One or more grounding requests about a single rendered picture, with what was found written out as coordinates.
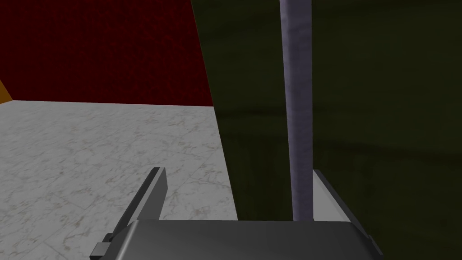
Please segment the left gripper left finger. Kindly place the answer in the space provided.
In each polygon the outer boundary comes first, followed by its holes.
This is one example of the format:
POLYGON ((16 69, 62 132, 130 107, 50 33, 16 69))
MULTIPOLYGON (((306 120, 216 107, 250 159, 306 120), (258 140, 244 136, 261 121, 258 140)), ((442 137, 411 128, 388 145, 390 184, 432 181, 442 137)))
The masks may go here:
POLYGON ((159 219, 168 190, 166 169, 154 167, 117 223, 112 237, 136 220, 159 219))

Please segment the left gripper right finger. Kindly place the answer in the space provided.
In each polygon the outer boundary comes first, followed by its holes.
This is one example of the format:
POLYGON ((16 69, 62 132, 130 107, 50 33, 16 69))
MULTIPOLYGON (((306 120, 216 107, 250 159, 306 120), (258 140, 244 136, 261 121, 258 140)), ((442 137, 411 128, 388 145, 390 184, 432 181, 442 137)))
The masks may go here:
POLYGON ((370 235, 320 170, 313 170, 314 221, 351 222, 366 237, 370 235))

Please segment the dark olive green door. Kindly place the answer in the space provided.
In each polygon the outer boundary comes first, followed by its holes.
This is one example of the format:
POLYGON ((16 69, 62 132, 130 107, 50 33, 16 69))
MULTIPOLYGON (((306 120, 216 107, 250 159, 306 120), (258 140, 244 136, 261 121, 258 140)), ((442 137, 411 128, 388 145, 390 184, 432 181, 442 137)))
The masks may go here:
MULTIPOLYGON (((384 260, 462 260, 462 0, 285 0, 313 161, 384 260)), ((239 220, 291 217, 279 0, 191 0, 239 220)))

